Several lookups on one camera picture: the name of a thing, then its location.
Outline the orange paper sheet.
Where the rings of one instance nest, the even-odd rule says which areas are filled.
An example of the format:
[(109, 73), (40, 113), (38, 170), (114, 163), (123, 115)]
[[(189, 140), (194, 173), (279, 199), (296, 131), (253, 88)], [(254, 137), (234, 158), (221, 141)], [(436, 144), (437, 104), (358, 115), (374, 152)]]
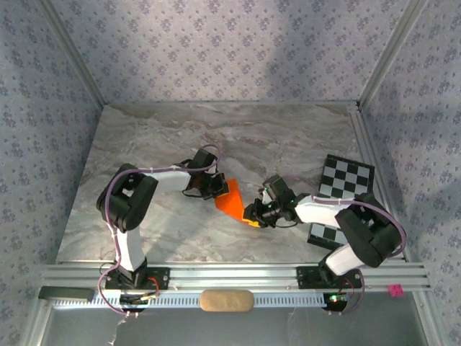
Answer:
[(227, 179), (225, 182), (228, 186), (228, 192), (214, 199), (215, 207), (237, 221), (242, 221), (245, 207), (237, 179)]

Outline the black white checkerboard panel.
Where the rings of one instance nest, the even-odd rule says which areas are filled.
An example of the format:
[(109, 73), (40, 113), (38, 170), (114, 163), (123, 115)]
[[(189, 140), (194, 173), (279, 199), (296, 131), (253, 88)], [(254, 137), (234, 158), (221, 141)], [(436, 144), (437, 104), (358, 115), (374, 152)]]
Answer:
[[(318, 196), (353, 198), (365, 192), (372, 192), (374, 177), (374, 166), (329, 154), (324, 162)], [(345, 245), (347, 240), (339, 229), (312, 223), (307, 243), (335, 250)]]

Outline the tan oval pad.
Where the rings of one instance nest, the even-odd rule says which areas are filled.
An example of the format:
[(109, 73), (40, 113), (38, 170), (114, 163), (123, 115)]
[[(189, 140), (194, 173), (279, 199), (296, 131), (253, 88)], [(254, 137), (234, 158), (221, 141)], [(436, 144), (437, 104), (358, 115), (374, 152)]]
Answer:
[(249, 290), (204, 290), (199, 302), (206, 312), (248, 312), (255, 304)]

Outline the black flat bar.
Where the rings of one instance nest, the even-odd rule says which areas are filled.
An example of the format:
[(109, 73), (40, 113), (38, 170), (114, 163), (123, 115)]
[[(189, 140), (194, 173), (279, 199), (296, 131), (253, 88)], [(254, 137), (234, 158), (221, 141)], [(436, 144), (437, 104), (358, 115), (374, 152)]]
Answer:
[(94, 295), (95, 291), (92, 288), (43, 286), (38, 293), (38, 298), (51, 301), (90, 302)]

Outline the long aluminium mounting rail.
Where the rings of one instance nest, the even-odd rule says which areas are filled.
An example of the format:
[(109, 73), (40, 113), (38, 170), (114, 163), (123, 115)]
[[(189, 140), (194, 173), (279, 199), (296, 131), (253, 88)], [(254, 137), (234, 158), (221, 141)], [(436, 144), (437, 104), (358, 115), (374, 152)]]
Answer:
[[(171, 292), (201, 292), (207, 289), (244, 289), (254, 292), (298, 290), (296, 268), (317, 266), (298, 263), (166, 263), (152, 267), (168, 267)], [(390, 260), (378, 268), (364, 268), (360, 274), (370, 292), (386, 291), (389, 285), (400, 284), (405, 292), (430, 290), (426, 270), (421, 263)]]

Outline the thin aluminium edge rail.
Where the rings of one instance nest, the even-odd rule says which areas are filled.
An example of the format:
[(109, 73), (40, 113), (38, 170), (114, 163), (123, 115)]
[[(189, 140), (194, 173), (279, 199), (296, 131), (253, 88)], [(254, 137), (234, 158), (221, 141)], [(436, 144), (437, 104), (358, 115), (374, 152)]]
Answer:
[(228, 100), (228, 101), (155, 101), (155, 102), (113, 102), (107, 103), (111, 107), (153, 107), (156, 105), (325, 105), (334, 107), (357, 107), (356, 100), (311, 100), (311, 101), (256, 101), (256, 100)]

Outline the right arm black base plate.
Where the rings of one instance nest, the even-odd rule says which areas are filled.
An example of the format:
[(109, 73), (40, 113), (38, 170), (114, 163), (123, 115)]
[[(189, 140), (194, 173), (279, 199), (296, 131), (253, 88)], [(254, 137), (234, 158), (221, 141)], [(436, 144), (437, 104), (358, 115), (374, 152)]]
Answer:
[(343, 275), (335, 275), (325, 267), (299, 266), (296, 268), (296, 279), (299, 289), (334, 289), (362, 287), (358, 270), (350, 270)]

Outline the aluminium side rail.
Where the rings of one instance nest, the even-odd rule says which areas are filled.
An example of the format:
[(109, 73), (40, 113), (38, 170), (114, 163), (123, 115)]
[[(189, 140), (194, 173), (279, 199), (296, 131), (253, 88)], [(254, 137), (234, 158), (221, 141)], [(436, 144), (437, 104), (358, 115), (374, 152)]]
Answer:
[(377, 155), (377, 148), (372, 140), (366, 121), (355, 103), (347, 107), (354, 134), (357, 139), (357, 145), (363, 162), (375, 167), (375, 178), (373, 183), (373, 192), (377, 200), (386, 208), (386, 210), (403, 226), (400, 221), (395, 203), (389, 194), (387, 182), (385, 180), (384, 170)]

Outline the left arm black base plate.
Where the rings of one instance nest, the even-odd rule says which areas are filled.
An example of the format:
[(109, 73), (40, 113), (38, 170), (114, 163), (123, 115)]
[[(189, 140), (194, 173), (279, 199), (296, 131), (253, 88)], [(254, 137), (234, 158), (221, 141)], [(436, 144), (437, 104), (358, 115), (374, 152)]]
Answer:
[(107, 276), (105, 289), (113, 290), (167, 290), (168, 267), (144, 267), (130, 272), (119, 267)]

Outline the aluminium frame post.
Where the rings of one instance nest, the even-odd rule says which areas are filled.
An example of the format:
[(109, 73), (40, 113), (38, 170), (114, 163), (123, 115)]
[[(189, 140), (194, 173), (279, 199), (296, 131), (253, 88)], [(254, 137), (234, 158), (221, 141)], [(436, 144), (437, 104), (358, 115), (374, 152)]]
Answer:
[(100, 92), (97, 83), (87, 68), (82, 54), (80, 54), (79, 49), (73, 42), (63, 20), (60, 18), (51, 0), (34, 0), (34, 2), (44, 16), (45, 21), (48, 23), (51, 32), (55, 35), (55, 38), (63, 52), (66, 54), (67, 59), (73, 66), (76, 75), (79, 77), (81, 83), (89, 93), (91, 100), (98, 109), (102, 111), (107, 103)]
[(403, 47), (403, 44), (428, 2), (429, 0), (408, 0), (406, 8), (398, 20), (368, 82), (357, 100), (357, 106), (360, 111), (363, 111), (363, 109), (369, 106), (385, 78), (386, 73), (392, 66), (393, 61)]

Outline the aluminium frame leg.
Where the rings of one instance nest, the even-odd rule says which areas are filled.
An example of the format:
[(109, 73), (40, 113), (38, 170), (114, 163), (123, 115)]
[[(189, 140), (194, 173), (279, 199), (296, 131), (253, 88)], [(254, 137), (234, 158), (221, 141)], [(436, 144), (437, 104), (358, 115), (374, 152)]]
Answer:
[(413, 292), (413, 298), (428, 346), (450, 346), (434, 294), (420, 290)]
[(42, 345), (52, 310), (53, 303), (49, 300), (36, 298), (33, 301), (19, 346)]

